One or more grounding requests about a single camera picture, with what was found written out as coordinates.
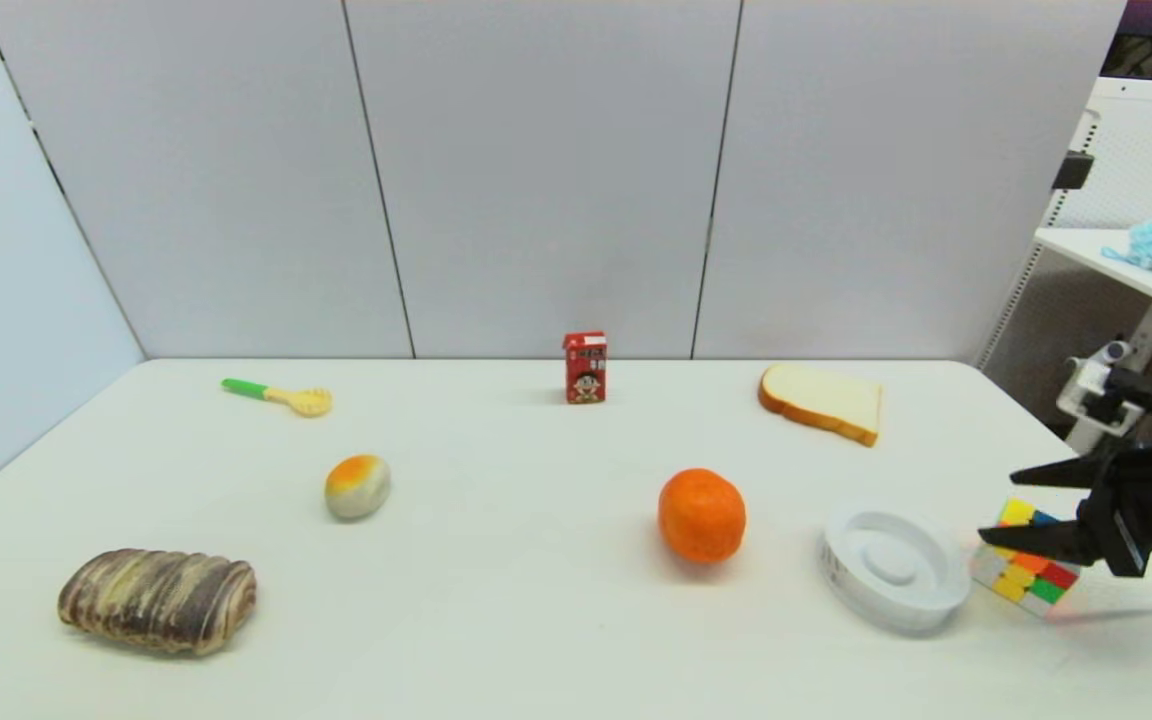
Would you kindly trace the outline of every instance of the white plastic dish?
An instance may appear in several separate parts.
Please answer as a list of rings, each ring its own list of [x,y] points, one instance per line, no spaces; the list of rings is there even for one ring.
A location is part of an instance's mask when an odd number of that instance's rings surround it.
[[[835,511],[820,538],[819,566],[847,607],[895,632],[935,632],[972,591],[957,544],[903,511],[867,506]]]

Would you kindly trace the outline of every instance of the colorful cube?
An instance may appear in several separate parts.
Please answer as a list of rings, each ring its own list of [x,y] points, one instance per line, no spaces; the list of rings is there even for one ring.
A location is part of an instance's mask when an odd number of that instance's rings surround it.
[[[1047,525],[1056,523],[1023,500],[1007,501],[998,515],[999,525]],[[1025,552],[983,544],[972,559],[972,577],[1024,611],[1044,617],[1074,583],[1082,568]]]

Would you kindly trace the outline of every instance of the white shelf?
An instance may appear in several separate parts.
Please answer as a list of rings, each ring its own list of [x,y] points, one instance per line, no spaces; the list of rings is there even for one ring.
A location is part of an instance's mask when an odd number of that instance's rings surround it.
[[[0,471],[0,717],[1151,714],[1152,561],[1143,582],[1084,573],[1049,623],[975,588],[925,641],[833,597],[814,539],[839,505],[893,497],[970,548],[1011,470],[1073,454],[964,365],[824,365],[886,386],[877,447],[767,414],[753,361],[613,361],[602,406],[563,404],[561,361],[141,365]],[[338,407],[301,419],[225,377]],[[339,524],[324,478],[361,452],[393,495]],[[707,574],[655,529],[659,488],[696,465],[749,507]],[[1082,498],[1020,495],[1064,516]],[[119,547],[251,562],[250,624],[200,660],[61,626],[61,585]]]
[[[1152,272],[1101,255],[1102,247],[1112,247],[1126,255],[1129,245],[1128,232],[1044,228],[1036,234],[1036,237],[1043,247],[1152,297]]]

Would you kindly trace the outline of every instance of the bread loaf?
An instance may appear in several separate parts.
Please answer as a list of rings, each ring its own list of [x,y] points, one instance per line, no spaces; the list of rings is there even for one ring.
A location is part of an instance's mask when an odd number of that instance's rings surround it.
[[[184,552],[114,550],[83,564],[60,591],[61,623],[115,642],[209,655],[256,606],[256,573]]]

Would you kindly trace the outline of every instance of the bread crust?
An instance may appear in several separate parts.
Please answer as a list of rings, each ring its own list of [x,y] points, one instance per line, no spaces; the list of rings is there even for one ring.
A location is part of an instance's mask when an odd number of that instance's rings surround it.
[[[763,370],[763,376],[758,381],[758,404],[763,406],[764,409],[776,415],[782,415],[787,419],[795,420],[798,424],[839,433],[841,437],[852,439],[852,441],[859,442],[865,447],[873,447],[878,442],[878,433],[873,432],[873,430],[856,427],[856,425],[846,423],[846,420],[841,420],[840,418],[833,418],[833,416],[813,414],[813,411],[793,406],[790,402],[772,395],[772,392],[767,389],[767,373],[771,372],[771,367]]]

